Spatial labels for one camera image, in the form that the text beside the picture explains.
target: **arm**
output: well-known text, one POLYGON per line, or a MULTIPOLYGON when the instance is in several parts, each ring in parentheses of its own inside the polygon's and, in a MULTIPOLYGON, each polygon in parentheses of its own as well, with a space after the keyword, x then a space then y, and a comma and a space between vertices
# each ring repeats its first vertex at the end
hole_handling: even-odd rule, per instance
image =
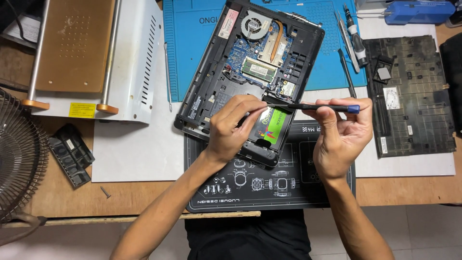
POLYGON ((248 139, 266 102, 237 95, 210 119, 210 142, 189 169, 157 197, 127 229, 111 260, 146 260, 175 225, 186 204, 212 174, 223 168, 248 139), (244 115, 249 116, 237 128, 244 115))
POLYGON ((335 224, 348 255, 352 260, 395 259, 386 241, 361 210, 346 182, 348 168, 372 139, 371 100, 317 100, 316 104, 361 107, 358 115, 346 114, 346 120, 328 107, 304 111, 322 127, 313 160, 326 188, 335 224))

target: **blue screwdriver handle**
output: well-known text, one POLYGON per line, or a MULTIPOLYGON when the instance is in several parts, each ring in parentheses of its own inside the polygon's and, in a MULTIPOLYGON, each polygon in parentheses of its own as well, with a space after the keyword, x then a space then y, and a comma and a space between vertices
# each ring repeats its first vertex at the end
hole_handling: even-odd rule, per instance
POLYGON ((335 112, 359 114, 359 105, 310 105, 310 104, 288 104, 287 108, 300 110, 316 110, 321 106, 332 108, 335 112))

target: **electric fan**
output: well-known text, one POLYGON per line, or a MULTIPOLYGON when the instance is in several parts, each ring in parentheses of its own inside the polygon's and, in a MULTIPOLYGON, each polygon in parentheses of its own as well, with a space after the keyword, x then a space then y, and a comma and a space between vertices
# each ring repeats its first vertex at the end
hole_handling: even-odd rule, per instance
POLYGON ((0 89, 0 227, 12 219, 28 222, 25 232, 0 240, 0 246, 34 232, 46 221, 21 208, 35 193, 48 163, 48 137, 20 100, 0 89))

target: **person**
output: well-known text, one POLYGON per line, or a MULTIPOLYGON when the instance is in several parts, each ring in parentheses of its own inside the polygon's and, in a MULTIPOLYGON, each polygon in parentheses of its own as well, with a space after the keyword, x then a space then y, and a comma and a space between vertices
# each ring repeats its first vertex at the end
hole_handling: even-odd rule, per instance
MULTIPOLYGON (((346 182, 348 168, 372 139, 371 100, 317 100, 316 104, 360 105, 360 113, 346 114, 346 120, 325 106, 303 111, 321 125, 313 161, 346 252, 352 260, 394 259, 390 247, 361 210, 346 182)), ((212 116, 207 148, 132 223, 110 259, 148 259, 196 190, 235 156, 266 109, 266 102, 253 95, 236 95, 212 116)), ((185 220, 185 229, 191 248, 188 260, 311 259, 303 210, 265 210, 260 217, 185 220)))

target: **wooden table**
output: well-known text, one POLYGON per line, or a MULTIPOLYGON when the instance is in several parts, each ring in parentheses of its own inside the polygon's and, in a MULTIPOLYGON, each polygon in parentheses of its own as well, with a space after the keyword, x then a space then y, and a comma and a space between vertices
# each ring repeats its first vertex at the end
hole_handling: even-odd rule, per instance
MULTIPOLYGON (((437 27, 438 43, 462 32, 462 27, 437 27)), ((0 78, 29 85, 33 56, 18 49, 21 47, 0 40, 0 78)), ((24 93, 12 92, 16 97, 24 93)), ((76 125, 89 148, 93 147, 92 120, 42 117, 48 133, 54 133, 65 123, 76 125)), ((462 139, 456 138, 462 147, 462 139)), ((357 200, 361 206, 462 203, 462 151, 454 153, 457 174, 445 177, 359 178, 356 180, 357 200)), ((172 182, 87 183, 74 190, 50 155, 46 176, 24 211, 35 216, 58 218, 47 224, 128 222, 163 192, 172 182), (111 198, 100 190, 103 186, 111 198)), ((183 214, 192 217, 259 216, 259 211, 233 213, 183 214)))

